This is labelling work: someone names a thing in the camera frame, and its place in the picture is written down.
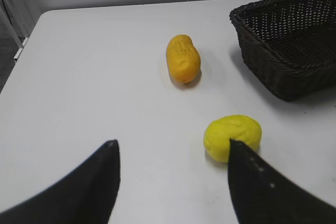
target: dark brown basket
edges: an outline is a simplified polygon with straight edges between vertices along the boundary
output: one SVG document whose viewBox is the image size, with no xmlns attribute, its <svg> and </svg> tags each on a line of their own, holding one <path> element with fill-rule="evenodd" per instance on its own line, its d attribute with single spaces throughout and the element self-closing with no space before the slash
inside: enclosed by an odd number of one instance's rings
<svg viewBox="0 0 336 224">
<path fill-rule="evenodd" d="M 242 57 L 277 97 L 336 84 L 336 0 L 263 0 L 234 9 Z"/>
</svg>

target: lemon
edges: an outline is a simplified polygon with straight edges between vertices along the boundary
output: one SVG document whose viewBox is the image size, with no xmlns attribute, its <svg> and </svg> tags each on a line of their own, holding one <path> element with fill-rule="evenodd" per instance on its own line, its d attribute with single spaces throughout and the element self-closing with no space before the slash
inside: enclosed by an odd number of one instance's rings
<svg viewBox="0 0 336 224">
<path fill-rule="evenodd" d="M 204 147 L 218 162 L 228 162 L 230 138 L 243 141 L 254 151 L 261 140 L 260 124 L 245 115 L 230 115 L 213 121 L 205 131 Z"/>
<path fill-rule="evenodd" d="M 200 72 L 201 58 L 188 35 L 177 35 L 171 39 L 166 59 L 169 73 L 176 82 L 191 82 Z"/>
</svg>

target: basket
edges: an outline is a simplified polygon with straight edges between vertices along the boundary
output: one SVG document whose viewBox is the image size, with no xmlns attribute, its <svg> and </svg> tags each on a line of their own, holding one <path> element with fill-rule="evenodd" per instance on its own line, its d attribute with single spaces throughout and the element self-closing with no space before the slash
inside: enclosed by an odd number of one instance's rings
<svg viewBox="0 0 336 224">
<path fill-rule="evenodd" d="M 263 0 L 230 20 L 245 64 L 278 98 L 336 84 L 336 0 Z"/>
</svg>

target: white table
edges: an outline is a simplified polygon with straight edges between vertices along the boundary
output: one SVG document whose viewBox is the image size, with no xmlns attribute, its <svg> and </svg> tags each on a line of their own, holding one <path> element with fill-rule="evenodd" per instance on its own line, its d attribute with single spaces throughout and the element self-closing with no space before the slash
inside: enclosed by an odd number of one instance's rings
<svg viewBox="0 0 336 224">
<path fill-rule="evenodd" d="M 286 103 L 240 57 L 228 14 L 257 0 L 57 10 L 43 14 L 0 95 L 0 211 L 58 181 L 105 140 L 121 149 L 111 223 L 237 223 L 227 167 L 205 155 L 215 119 L 245 114 L 261 156 L 336 205 L 335 89 Z M 165 50 L 191 36 L 202 78 L 175 87 Z"/>
</svg>

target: yellow lemon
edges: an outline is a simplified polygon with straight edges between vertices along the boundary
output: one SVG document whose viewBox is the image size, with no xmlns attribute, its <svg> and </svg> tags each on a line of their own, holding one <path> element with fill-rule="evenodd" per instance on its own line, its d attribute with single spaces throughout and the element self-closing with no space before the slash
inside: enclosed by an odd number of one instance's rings
<svg viewBox="0 0 336 224">
<path fill-rule="evenodd" d="M 188 35 L 172 38 L 166 56 L 169 73 L 177 82 L 191 82 L 201 69 L 200 55 Z"/>
<path fill-rule="evenodd" d="M 245 115 L 230 115 L 213 121 L 205 131 L 204 147 L 218 162 L 228 162 L 230 138 L 243 141 L 254 151 L 261 140 L 260 124 Z"/>
</svg>

